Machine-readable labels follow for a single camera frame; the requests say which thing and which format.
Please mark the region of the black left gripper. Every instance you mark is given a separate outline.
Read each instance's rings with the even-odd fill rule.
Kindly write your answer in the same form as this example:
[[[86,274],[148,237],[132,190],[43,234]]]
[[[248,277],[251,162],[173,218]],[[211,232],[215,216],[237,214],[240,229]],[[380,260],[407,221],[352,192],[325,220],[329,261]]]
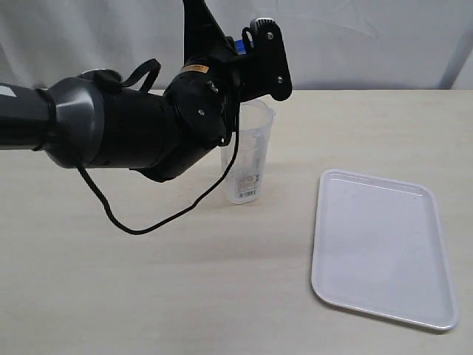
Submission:
[[[184,67],[180,101],[197,107],[220,104],[228,95],[246,102],[264,95],[288,99],[292,82],[282,31],[271,18],[255,18],[242,30],[245,53],[237,52],[204,1],[184,1]]]

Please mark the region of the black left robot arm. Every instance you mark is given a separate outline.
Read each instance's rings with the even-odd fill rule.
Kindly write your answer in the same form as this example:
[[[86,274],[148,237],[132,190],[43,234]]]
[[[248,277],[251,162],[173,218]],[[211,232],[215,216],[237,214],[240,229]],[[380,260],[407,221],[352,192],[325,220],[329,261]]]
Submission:
[[[1,86],[1,148],[43,151],[66,169],[130,169],[163,183],[217,147],[236,146],[242,103],[292,93],[283,35],[271,18],[242,30],[243,49],[204,1],[185,1],[183,65],[162,95],[160,62],[128,78],[90,70],[43,88]]]

